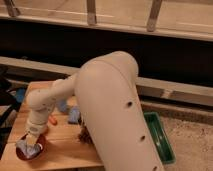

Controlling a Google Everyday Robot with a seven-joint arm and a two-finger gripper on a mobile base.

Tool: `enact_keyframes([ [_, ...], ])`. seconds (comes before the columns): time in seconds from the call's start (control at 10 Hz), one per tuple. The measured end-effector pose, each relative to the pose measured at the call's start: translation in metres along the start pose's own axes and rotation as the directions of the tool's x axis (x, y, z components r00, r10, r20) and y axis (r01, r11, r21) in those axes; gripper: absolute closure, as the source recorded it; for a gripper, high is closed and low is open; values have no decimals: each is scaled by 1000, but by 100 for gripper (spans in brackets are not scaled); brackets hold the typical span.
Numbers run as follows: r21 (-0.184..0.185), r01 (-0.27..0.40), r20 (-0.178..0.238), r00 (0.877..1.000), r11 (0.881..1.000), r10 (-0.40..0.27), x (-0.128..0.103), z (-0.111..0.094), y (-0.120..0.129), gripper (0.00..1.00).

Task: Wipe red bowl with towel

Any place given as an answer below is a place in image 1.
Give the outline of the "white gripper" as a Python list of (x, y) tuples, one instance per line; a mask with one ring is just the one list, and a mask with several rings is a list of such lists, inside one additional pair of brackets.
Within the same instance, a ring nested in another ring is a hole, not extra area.
[(26, 122), (27, 144), (34, 146), (38, 137), (35, 135), (43, 134), (47, 130), (48, 116), (38, 113), (30, 113)]

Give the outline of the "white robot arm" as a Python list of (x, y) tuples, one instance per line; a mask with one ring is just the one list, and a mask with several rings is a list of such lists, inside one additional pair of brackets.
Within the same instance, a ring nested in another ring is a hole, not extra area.
[(138, 72), (133, 56), (115, 51), (49, 88), (31, 91), (27, 132), (42, 134), (55, 104), (75, 96), (106, 171), (164, 171), (137, 94)]

